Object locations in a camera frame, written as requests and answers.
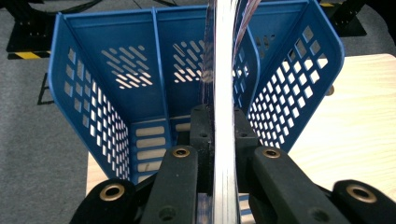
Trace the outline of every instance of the metal bolt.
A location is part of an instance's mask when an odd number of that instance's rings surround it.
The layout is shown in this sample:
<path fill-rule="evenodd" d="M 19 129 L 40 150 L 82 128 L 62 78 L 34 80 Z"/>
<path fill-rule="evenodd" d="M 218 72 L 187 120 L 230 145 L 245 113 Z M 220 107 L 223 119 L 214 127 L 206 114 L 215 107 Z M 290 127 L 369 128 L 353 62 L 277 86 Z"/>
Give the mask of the metal bolt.
<path fill-rule="evenodd" d="M 121 184 L 109 184 L 105 186 L 99 194 L 100 199 L 106 202 L 113 202 L 120 198 L 125 192 L 125 187 Z"/>
<path fill-rule="evenodd" d="M 349 185 L 346 187 L 346 192 L 354 199 L 364 203 L 375 203 L 377 201 L 377 198 L 370 190 L 360 185 Z"/>

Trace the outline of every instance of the gray floor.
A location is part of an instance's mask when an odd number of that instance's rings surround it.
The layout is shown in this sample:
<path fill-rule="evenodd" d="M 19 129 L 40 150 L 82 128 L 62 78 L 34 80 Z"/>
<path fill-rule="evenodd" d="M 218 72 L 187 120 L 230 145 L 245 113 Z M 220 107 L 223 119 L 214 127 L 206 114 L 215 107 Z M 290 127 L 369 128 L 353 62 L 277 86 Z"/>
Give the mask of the gray floor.
<path fill-rule="evenodd" d="M 52 1 L 59 10 L 86 1 Z M 177 1 L 194 5 L 205 0 Z M 104 0 L 89 11 L 163 7 L 150 0 Z M 382 18 L 364 7 L 358 15 L 368 35 L 346 37 L 346 56 L 396 48 Z M 7 59 L 13 18 L 0 9 L 0 223 L 67 223 L 85 196 L 87 150 L 56 105 L 37 105 L 49 60 Z"/>

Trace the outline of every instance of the table surface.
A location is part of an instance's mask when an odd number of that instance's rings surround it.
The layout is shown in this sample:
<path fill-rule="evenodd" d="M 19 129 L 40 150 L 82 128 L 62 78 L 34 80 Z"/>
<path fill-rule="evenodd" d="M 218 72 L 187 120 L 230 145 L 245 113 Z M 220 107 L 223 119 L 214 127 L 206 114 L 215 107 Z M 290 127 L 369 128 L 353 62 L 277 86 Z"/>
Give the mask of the table surface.
<path fill-rule="evenodd" d="M 316 184 L 355 179 L 396 201 L 396 58 L 346 57 L 326 96 L 290 156 Z M 87 192 L 106 180 L 88 158 Z"/>

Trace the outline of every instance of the blue plastic basket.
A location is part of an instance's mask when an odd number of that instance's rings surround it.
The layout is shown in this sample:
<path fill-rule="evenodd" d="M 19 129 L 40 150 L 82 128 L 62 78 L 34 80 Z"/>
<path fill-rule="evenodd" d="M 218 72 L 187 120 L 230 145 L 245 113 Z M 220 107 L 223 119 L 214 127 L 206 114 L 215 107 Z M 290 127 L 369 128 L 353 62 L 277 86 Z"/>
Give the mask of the blue plastic basket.
<path fill-rule="evenodd" d="M 58 15 L 56 104 L 108 177 L 155 173 L 198 98 L 205 6 Z M 335 80 L 342 44 L 313 0 L 262 3 L 233 70 L 235 105 L 289 151 Z"/>

